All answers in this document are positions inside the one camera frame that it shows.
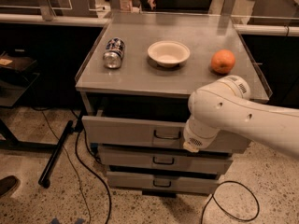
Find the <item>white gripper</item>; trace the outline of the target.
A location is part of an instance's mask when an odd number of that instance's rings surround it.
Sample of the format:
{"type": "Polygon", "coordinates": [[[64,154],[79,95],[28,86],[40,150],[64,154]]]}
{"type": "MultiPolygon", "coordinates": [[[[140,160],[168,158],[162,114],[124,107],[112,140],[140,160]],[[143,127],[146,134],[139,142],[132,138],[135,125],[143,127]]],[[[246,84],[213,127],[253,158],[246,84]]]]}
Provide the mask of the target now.
{"type": "Polygon", "coordinates": [[[198,147],[195,147],[194,145],[191,145],[188,142],[183,143],[183,148],[186,149],[187,151],[191,152],[191,153],[198,153],[199,152],[198,147]]]}

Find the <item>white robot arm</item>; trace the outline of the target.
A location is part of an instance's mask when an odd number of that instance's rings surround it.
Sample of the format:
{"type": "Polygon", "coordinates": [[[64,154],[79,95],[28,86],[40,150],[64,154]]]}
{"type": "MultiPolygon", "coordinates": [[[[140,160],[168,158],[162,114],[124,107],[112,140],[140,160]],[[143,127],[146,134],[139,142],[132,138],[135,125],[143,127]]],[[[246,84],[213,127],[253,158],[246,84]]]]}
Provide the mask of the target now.
{"type": "Polygon", "coordinates": [[[249,98],[249,84],[239,76],[226,76],[194,91],[188,101],[191,115],[183,131],[183,148],[206,149],[220,131],[227,131],[299,159],[299,110],[249,98]]]}

